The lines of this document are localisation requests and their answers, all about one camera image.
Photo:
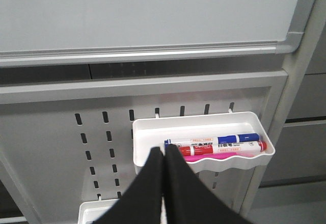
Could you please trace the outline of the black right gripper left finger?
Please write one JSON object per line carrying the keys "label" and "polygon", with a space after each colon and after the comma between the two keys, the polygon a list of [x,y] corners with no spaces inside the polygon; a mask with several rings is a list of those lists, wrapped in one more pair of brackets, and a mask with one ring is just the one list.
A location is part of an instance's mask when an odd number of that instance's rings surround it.
{"label": "black right gripper left finger", "polygon": [[128,189],[93,223],[160,223],[163,172],[164,156],[154,147]]}

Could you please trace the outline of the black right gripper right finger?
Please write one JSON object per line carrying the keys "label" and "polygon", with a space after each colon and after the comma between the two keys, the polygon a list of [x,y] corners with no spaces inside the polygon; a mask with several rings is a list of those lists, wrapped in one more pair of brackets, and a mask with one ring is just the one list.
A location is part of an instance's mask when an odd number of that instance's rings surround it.
{"label": "black right gripper right finger", "polygon": [[199,180],[175,145],[165,149],[164,180],[168,223],[250,223]]}

